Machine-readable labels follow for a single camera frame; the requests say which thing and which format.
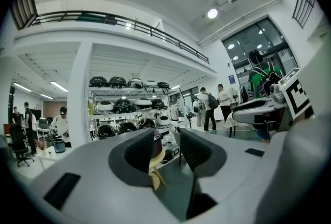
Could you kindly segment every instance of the fan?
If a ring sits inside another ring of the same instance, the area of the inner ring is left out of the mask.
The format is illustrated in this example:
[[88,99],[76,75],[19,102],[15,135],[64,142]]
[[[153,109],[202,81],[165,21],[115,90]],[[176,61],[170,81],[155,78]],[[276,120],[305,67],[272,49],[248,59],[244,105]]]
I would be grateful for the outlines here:
[[229,89],[229,93],[230,93],[230,98],[233,98],[235,100],[236,106],[237,106],[238,105],[238,102],[237,102],[238,92],[235,89],[231,88],[231,89]]

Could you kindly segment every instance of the backpack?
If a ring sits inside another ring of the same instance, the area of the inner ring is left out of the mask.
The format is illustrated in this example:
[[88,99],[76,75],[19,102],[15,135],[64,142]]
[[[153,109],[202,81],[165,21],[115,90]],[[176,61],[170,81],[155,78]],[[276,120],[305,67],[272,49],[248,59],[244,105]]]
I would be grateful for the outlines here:
[[211,94],[207,94],[208,95],[208,102],[209,102],[209,107],[211,109],[215,109],[218,107],[219,105],[219,101],[215,99],[215,97]]
[[270,95],[270,87],[272,84],[276,84],[281,80],[281,76],[277,75],[275,72],[274,64],[268,63],[269,73],[266,73],[262,68],[255,67],[252,71],[261,75],[261,81],[257,84],[258,93],[262,95],[262,97],[267,97]]

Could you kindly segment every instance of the black metal railing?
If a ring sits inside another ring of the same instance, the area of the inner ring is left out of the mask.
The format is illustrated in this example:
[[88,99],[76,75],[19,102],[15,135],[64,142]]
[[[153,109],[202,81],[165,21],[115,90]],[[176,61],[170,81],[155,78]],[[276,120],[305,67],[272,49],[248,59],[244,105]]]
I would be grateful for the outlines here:
[[164,42],[173,44],[182,50],[185,50],[197,58],[207,62],[209,64],[209,59],[201,54],[199,51],[195,50],[188,44],[178,40],[177,38],[155,28],[148,24],[133,20],[127,17],[118,16],[115,14],[97,12],[97,11],[57,11],[39,14],[30,26],[36,26],[38,24],[44,24],[49,22],[62,22],[62,21],[77,21],[77,22],[94,22],[103,23],[113,26],[122,26],[125,29],[130,29],[133,31],[140,31],[142,33],[148,34],[151,37],[157,37],[162,39]]
[[314,7],[315,0],[296,0],[295,9],[292,18],[294,18],[301,28],[304,28],[311,10]]

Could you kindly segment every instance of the black cap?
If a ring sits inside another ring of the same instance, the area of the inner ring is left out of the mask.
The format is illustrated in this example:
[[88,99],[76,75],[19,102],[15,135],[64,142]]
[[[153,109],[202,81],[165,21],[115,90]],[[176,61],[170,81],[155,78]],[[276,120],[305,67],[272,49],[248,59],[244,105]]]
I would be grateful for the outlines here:
[[67,108],[65,108],[64,106],[62,106],[61,108],[60,108],[60,115],[64,115],[64,114],[66,114],[67,113]]

